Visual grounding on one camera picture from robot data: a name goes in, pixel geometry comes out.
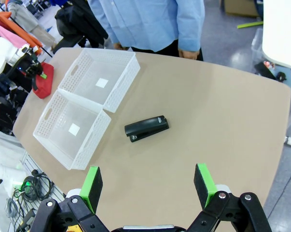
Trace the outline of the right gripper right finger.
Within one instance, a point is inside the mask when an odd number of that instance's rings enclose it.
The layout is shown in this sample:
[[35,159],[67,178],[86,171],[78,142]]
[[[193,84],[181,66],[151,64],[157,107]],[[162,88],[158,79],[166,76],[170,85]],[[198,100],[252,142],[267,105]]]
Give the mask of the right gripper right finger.
[[245,192],[236,197],[218,190],[206,164],[196,164],[194,185],[202,211],[187,231],[214,232],[222,221],[230,222],[236,232],[272,230],[257,195]]

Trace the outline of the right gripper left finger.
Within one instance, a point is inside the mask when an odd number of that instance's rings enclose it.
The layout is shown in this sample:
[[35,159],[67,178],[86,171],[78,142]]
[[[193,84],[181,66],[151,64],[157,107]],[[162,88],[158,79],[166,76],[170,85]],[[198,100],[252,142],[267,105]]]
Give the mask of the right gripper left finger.
[[83,232],[107,232],[96,215],[103,187],[100,168],[90,167],[81,191],[61,202],[45,199],[40,203],[30,230],[32,232],[66,232],[78,225]]

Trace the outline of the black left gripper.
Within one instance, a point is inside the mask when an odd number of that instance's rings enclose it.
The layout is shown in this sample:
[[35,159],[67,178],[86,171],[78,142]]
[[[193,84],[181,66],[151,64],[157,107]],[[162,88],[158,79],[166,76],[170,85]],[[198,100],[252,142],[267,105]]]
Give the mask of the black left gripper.
[[42,79],[47,79],[47,74],[43,71],[41,63],[37,60],[37,58],[33,58],[27,53],[20,58],[17,68],[26,77],[32,77],[33,91],[37,91],[39,89],[36,83],[39,75]]

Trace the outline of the person's left hand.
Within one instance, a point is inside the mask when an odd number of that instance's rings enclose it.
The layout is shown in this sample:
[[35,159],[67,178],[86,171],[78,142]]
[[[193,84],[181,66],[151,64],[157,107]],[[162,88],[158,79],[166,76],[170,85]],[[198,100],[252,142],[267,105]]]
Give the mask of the person's left hand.
[[179,57],[180,58],[186,58],[186,59],[192,59],[192,60],[197,60],[199,56],[200,51],[184,51],[179,49]]

